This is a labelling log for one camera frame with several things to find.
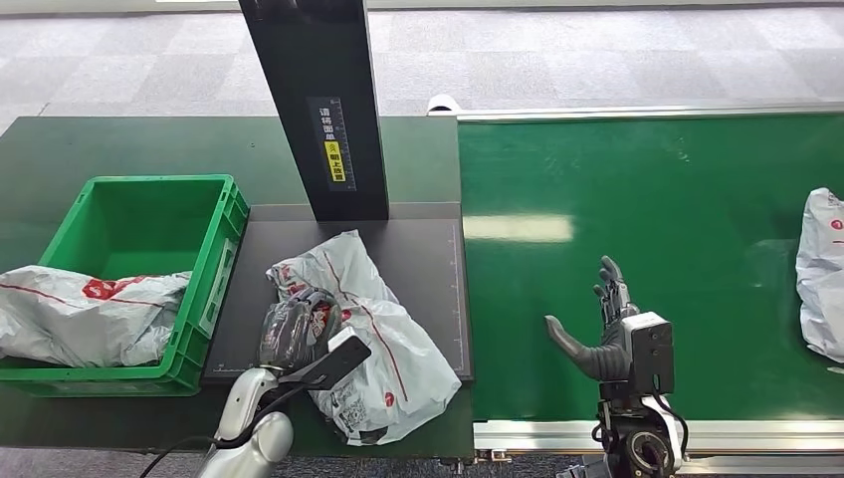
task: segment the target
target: black cable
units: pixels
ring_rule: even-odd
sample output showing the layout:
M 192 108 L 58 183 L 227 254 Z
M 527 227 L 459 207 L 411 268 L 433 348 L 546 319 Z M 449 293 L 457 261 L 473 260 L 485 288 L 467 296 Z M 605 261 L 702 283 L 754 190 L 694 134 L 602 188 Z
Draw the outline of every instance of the black cable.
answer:
M 292 388 L 291 390 L 289 390 L 288 392 L 286 392 L 285 394 L 283 394 L 282 396 L 273 400 L 272 403 L 270 403 L 269 405 L 264 407 L 264 409 L 262 409 L 260 413 L 255 415 L 255 417 L 252 419 L 252 421 L 249 422 L 249 425 L 246 428 L 244 428 L 243 431 L 241 431 L 240 434 L 237 437 L 235 437 L 234 439 L 217 440 L 217 439 L 211 438 L 210 436 L 202 436 L 202 435 L 188 436 L 186 438 L 182 438 L 181 440 L 173 443 L 171 446 L 167 447 L 167 449 L 165 449 L 164 451 L 159 453 L 158 456 L 156 456 L 155 459 L 152 460 L 152 462 L 149 463 L 149 465 L 143 470 L 143 472 L 141 472 L 141 474 L 138 476 L 138 478 L 146 478 L 146 476 L 149 475 L 149 472 L 152 471 L 153 468 L 155 468 L 155 465 L 157 465 L 158 462 L 163 460 L 164 457 L 167 456 L 171 451 L 175 450 L 179 446 L 184 445 L 185 443 L 190 443 L 192 441 L 202 441 L 202 442 L 208 443 L 209 445 L 214 445 L 214 446 L 217 447 L 217 449 L 220 449 L 220 450 L 228 450 L 228 449 L 238 448 L 240 446 L 243 446 L 247 441 L 249 441 L 252 438 L 252 433 L 255 432 L 255 427 L 258 425 L 258 423 L 261 422 L 261 420 L 264 419 L 265 416 L 269 415 L 270 413 L 272 413 L 274 411 L 278 411 L 278 408 L 281 407 L 281 405 L 285 401 L 290 399 L 290 397 L 292 397 L 293 395 L 302 391 L 304 388 L 305 388 L 304 384 L 299 384 L 299 385 L 295 386 L 294 388 Z
M 173 443 L 171 446 L 167 447 L 167 449 L 165 449 L 161 453 L 158 453 L 158 456 L 156 456 L 155 459 L 152 460 L 152 462 L 149 463 L 149 465 L 147 465 L 146 468 L 144 468 L 143 472 L 140 473 L 140 476 L 138 476 L 138 478 L 146 478 L 146 476 L 149 475 L 149 472 L 152 471 L 153 468 L 155 468 L 155 465 L 157 465 L 159 461 L 163 460 L 165 456 L 170 454 L 171 451 L 175 450 L 179 446 L 182 446 L 186 443 L 190 443 L 192 441 L 202 441 L 202 442 L 208 443 L 209 445 L 216 444 L 216 442 L 217 442 L 217 440 L 215 440 L 214 438 L 211 438 L 210 436 L 202 436 L 202 435 L 200 435 L 200 436 L 188 436 L 186 438 L 182 438 L 181 440 L 179 440 L 179 441 Z
M 680 457 L 680 459 L 682 460 L 686 456 L 686 446 L 689 445 L 689 425 L 686 423 L 686 420 L 684 420 L 682 416 L 677 414 L 676 411 L 674 411 L 673 409 L 671 409 L 670 406 L 668 406 L 668 403 L 666 403 L 665 400 L 662 399 L 662 395 L 660 395 L 659 392 L 654 392 L 654 399 L 657 400 L 657 403 L 659 403 L 663 410 L 667 411 L 671 416 L 677 418 L 677 421 L 680 422 L 680 426 L 683 427 L 683 442 L 680 444 L 680 453 L 682 453 L 683 455 Z

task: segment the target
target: red logo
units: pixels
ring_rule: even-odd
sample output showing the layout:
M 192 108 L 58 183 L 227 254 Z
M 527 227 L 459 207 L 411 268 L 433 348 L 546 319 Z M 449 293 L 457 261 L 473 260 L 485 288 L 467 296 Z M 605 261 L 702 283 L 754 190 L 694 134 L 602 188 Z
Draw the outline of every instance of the red logo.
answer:
M 108 300 L 117 293 L 126 288 L 129 284 L 137 284 L 142 281 L 144 276 L 137 276 L 134 279 L 122 281 L 101 281 L 100 279 L 91 279 L 83 287 L 82 293 L 91 299 Z

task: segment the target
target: robotic hand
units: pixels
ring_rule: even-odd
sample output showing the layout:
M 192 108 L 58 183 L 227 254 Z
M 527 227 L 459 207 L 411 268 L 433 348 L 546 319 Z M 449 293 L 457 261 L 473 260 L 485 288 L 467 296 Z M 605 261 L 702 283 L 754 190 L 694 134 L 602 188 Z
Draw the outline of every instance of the robotic hand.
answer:
M 618 265 L 606 256 L 601 265 L 604 285 L 594 287 L 603 318 L 600 346 L 584 346 L 554 316 L 545 316 L 548 333 L 583 373 L 599 382 L 599 423 L 592 439 L 601 443 L 605 457 L 604 469 L 596 474 L 668 478 L 680 469 L 689 439 L 686 421 L 662 396 L 674 391 L 671 323 L 652 312 L 640 313 Z

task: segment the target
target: white plastic bag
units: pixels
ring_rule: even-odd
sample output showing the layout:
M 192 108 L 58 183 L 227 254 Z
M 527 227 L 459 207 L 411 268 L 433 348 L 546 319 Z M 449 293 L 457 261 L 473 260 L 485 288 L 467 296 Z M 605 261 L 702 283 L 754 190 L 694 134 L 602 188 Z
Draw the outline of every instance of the white plastic bag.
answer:
M 348 444 L 400 440 L 445 411 L 460 380 L 384 284 L 357 231 L 282 261 L 267 276 L 282 301 L 305 284 L 332 292 L 343 308 L 342 326 L 353 328 L 372 350 L 332 390 L 311 392 Z
M 825 187 L 809 194 L 803 211 L 797 293 L 809 348 L 844 363 L 844 204 Z
M 0 275 L 0 357 L 68 366 L 160 361 L 190 273 L 118 281 L 41 266 Z

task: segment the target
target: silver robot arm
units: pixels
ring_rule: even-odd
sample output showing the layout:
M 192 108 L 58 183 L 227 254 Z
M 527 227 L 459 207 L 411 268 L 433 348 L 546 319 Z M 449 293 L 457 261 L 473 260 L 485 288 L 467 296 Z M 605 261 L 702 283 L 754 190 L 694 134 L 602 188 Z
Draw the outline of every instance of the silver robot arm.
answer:
M 235 381 L 216 439 L 234 440 L 243 432 L 258 410 L 261 396 L 279 386 L 276 376 L 266 368 L 251 368 Z M 252 438 L 233 449 L 211 447 L 197 478 L 266 478 L 287 455 L 293 445 L 293 424 L 280 411 L 265 416 L 253 431 Z

